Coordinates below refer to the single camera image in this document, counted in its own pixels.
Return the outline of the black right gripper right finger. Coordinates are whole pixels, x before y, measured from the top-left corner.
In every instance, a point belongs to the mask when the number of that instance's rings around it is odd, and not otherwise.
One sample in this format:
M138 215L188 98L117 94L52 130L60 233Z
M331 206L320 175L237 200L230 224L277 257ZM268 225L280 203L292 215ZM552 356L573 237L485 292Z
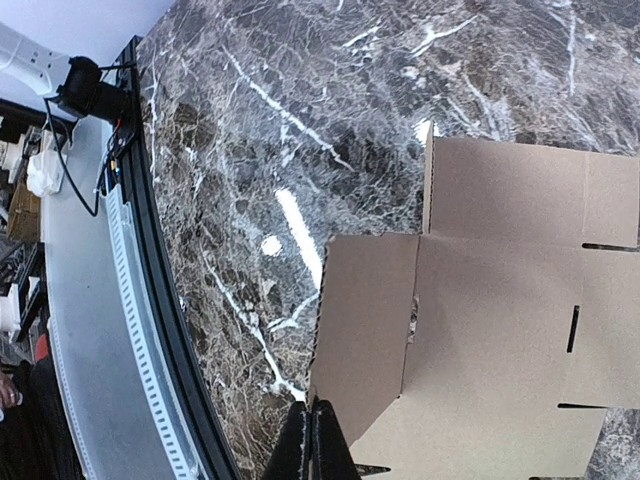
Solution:
M311 412L311 465L313 480L359 480L335 410L318 398Z

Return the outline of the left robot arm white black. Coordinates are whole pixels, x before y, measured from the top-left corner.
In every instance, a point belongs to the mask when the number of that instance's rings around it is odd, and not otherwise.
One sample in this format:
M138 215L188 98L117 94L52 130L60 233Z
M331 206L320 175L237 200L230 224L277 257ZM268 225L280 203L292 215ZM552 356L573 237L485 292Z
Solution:
M87 57L56 52L1 26L1 72L75 118L115 123L128 109L129 94L104 81L106 71Z

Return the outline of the brown cardboard box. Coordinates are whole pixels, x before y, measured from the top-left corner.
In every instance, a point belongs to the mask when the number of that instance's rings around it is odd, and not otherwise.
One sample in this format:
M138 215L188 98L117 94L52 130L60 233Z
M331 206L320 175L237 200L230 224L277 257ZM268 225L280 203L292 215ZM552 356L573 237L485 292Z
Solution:
M328 243L314 400L379 479L581 476L639 404L639 162L422 139L421 231Z

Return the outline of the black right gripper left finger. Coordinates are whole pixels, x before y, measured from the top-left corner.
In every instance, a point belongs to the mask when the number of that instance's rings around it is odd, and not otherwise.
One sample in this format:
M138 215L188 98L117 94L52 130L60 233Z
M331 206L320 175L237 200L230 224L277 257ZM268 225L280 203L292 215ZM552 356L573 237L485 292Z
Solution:
M307 405L291 405L263 480L305 480L307 478Z

